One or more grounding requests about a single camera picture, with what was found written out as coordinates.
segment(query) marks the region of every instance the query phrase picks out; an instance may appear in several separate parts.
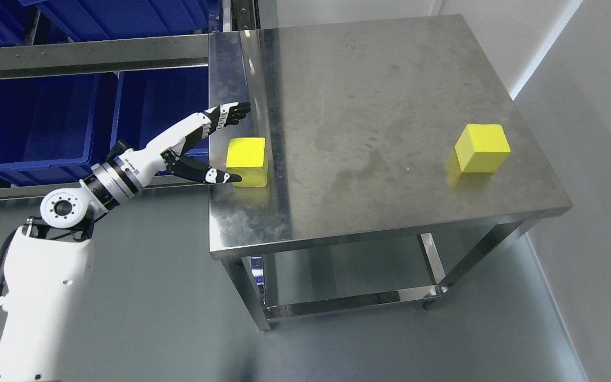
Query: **white wall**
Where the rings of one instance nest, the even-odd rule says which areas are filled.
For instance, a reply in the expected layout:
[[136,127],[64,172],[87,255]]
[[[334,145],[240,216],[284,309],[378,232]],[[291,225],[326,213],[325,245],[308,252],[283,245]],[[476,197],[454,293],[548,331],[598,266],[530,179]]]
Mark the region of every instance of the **white wall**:
[[581,1],[276,0],[276,8],[279,27],[463,14],[506,89],[516,97]]
[[582,3],[516,104],[574,203],[530,236],[588,379],[611,381],[611,2]]

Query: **yellow cube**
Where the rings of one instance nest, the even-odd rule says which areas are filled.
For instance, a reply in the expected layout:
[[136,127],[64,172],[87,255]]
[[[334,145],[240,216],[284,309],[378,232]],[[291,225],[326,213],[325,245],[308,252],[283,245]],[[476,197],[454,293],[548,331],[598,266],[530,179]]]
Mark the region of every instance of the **yellow cube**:
[[267,186],[267,154],[265,138],[233,138],[228,144],[225,161],[228,172],[242,177],[236,187]]
[[461,172],[496,172],[511,154],[500,124],[467,124],[454,148]]

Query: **lower shelf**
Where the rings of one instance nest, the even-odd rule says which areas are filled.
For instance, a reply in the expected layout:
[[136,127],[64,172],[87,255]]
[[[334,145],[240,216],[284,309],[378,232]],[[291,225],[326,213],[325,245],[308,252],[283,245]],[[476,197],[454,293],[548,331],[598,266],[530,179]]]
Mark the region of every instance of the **lower shelf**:
[[[44,186],[25,186],[0,188],[0,201],[8,201],[14,199],[35,199],[44,198],[46,194],[54,189],[65,187],[77,187],[77,182],[65,184],[48,184]],[[145,188],[166,188],[166,187],[182,187],[182,186],[199,186],[189,180],[181,179],[175,176],[157,176],[154,177],[152,183]]]

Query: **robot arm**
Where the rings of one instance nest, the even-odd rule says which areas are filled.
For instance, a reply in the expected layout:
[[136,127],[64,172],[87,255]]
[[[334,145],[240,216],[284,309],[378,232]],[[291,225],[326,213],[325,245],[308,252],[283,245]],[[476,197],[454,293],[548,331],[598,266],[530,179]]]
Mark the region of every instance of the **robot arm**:
[[[89,278],[94,222],[133,198],[158,171],[206,184],[241,181],[184,154],[249,111],[249,103],[234,102],[194,113],[142,150],[120,141],[78,188],[44,197],[41,218],[27,219],[0,252],[0,307],[8,313],[0,340],[0,382],[60,380],[58,353]],[[52,228],[68,230],[73,241],[58,241],[69,234],[48,238]],[[8,294],[2,297],[4,281]]]
[[107,161],[95,164],[78,188],[61,188],[41,201],[41,218],[51,227],[74,227],[87,213],[98,216],[125,203],[147,186],[159,171],[206,184],[241,181],[235,174],[214,169],[184,156],[199,141],[227,125],[238,124],[251,111],[248,102],[226,103],[182,119],[153,138],[142,150],[119,141]]

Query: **table top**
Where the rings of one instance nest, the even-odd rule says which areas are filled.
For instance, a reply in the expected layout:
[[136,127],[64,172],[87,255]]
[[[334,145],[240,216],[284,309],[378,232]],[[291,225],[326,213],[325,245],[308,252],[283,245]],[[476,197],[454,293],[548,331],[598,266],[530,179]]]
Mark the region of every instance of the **table top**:
[[[267,188],[210,188],[214,259],[560,215],[572,203],[460,15],[210,36],[210,101],[251,101],[214,133],[267,138]],[[466,124],[511,155],[461,174]]]

